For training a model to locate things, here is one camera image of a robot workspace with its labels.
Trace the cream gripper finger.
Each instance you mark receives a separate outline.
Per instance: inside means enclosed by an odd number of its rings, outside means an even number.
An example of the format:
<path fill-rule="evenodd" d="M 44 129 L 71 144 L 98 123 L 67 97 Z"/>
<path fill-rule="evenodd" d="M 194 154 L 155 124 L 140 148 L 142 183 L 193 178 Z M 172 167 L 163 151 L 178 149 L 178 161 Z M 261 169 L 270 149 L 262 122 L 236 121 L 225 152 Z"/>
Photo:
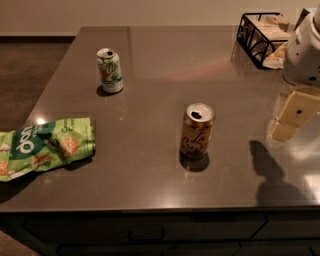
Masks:
<path fill-rule="evenodd" d="M 288 93 L 280 93 L 279 96 L 277 97 L 274 104 L 274 109 L 273 109 L 273 117 L 275 119 L 277 119 L 278 116 L 281 114 L 288 96 L 289 96 Z"/>

